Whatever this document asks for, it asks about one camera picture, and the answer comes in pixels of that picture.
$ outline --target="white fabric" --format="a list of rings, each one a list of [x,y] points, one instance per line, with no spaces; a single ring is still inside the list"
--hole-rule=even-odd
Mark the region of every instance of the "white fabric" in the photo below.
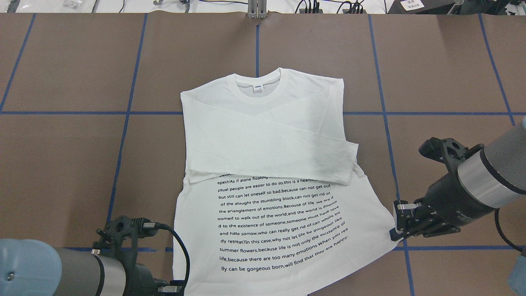
[[[282,68],[181,94],[187,295],[305,295],[395,247],[393,218],[345,140],[342,99],[343,80]],[[175,244],[175,279],[184,269]]]

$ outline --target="table surface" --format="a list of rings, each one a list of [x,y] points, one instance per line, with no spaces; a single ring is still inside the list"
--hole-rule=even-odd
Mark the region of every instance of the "table surface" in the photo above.
[[[360,166],[388,209],[412,201],[446,173],[419,155],[423,141],[490,143],[526,115],[525,29],[526,18],[487,15],[0,14],[0,238],[88,250],[119,215],[171,223],[185,166],[179,93],[277,67],[344,78]],[[525,210],[501,211],[521,245]],[[169,234],[140,247],[170,279]],[[517,255],[488,215],[411,238],[311,295],[513,295]]]

